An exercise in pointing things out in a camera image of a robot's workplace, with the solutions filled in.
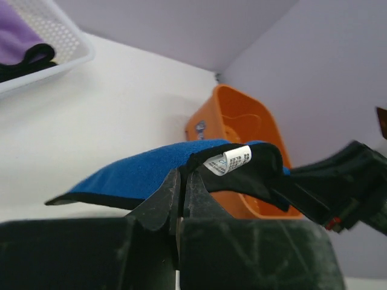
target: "orange bin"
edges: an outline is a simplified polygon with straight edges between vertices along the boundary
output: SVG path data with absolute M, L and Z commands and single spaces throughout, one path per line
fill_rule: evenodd
M 281 134 L 269 110 L 259 101 L 227 85 L 218 85 L 212 97 L 186 126 L 188 140 L 226 139 L 233 143 L 261 140 L 281 151 L 284 165 L 291 167 Z M 287 213 L 274 205 L 234 192 L 215 192 L 212 196 L 235 218 L 300 219 L 294 207 Z

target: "gray wall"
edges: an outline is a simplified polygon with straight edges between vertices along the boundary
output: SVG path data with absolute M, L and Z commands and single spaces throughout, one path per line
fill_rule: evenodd
M 352 139 L 386 148 L 375 105 L 387 104 L 387 1 L 301 0 L 222 80 L 274 113 L 295 166 Z M 385 236 L 359 225 L 332 241 L 347 276 L 387 277 Z
M 56 0 L 87 32 L 221 71 L 298 0 Z

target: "white tabletop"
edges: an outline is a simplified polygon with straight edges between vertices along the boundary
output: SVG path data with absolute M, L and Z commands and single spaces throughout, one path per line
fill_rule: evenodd
M 89 36 L 97 56 L 63 78 L 0 100 L 0 221 L 123 216 L 98 205 L 45 207 L 102 166 L 184 141 L 212 72 Z M 386 281 L 348 279 L 349 290 Z

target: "blue cloth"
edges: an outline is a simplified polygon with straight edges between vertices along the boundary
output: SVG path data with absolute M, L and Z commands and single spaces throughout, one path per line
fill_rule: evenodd
M 182 142 L 116 161 L 87 177 L 69 193 L 96 193 L 147 199 L 174 168 L 185 165 L 192 153 L 230 143 L 226 140 Z M 248 145 L 261 143 L 252 141 Z

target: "white tag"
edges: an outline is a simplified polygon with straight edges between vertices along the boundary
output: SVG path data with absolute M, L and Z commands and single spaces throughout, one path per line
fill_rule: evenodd
M 204 162 L 210 171 L 218 176 L 241 167 L 252 159 L 252 151 L 249 146 L 243 146 L 230 151 L 226 151 L 220 155 L 209 158 Z

